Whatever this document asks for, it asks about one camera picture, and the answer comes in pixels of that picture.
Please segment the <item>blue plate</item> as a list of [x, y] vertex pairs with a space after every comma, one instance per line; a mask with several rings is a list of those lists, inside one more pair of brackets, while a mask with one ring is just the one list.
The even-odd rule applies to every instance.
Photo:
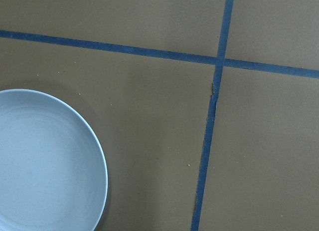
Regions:
[[85, 119], [60, 99], [28, 89], [0, 93], [0, 228], [92, 231], [108, 173]]

